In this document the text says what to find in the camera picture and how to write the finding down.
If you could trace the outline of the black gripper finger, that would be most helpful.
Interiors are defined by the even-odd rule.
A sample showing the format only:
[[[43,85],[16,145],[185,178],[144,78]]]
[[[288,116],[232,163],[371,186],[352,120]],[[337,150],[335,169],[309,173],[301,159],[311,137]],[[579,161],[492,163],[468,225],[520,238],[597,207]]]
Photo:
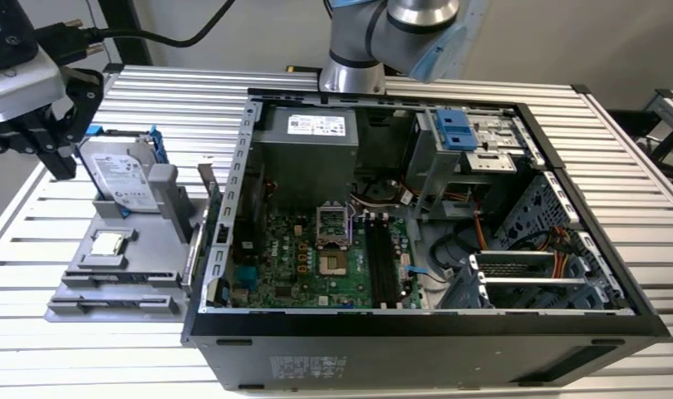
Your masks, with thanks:
[[[43,144],[40,160],[57,180],[76,178],[76,145],[83,141],[104,96],[104,75],[84,68],[61,68],[65,95],[72,107],[61,119],[48,110],[44,128],[50,142]]]
[[[48,152],[48,123],[43,117],[18,117],[0,122],[0,154],[15,150],[20,154]]]

